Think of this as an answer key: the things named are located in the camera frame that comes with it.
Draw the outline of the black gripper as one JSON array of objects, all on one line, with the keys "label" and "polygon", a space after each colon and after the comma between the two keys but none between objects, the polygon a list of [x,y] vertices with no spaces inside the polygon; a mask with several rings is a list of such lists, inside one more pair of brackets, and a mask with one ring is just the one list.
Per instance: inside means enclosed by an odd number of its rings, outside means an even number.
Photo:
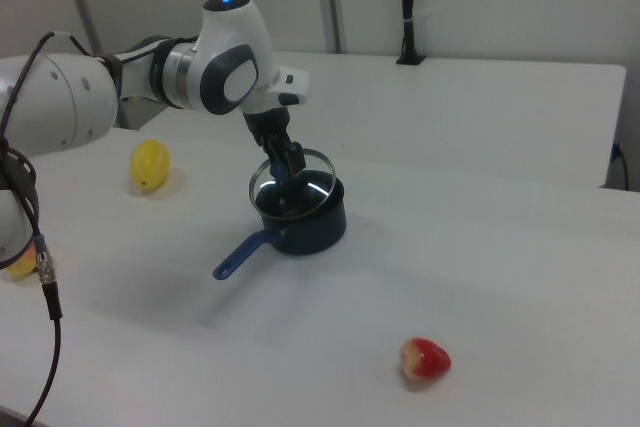
[{"label": "black gripper", "polygon": [[[264,147],[270,161],[269,173],[275,180],[287,180],[288,172],[290,175],[298,175],[306,168],[304,148],[298,142],[291,142],[287,132],[290,122],[287,107],[244,114],[243,118],[256,144]],[[285,161],[283,149],[277,144],[286,145]]]}]

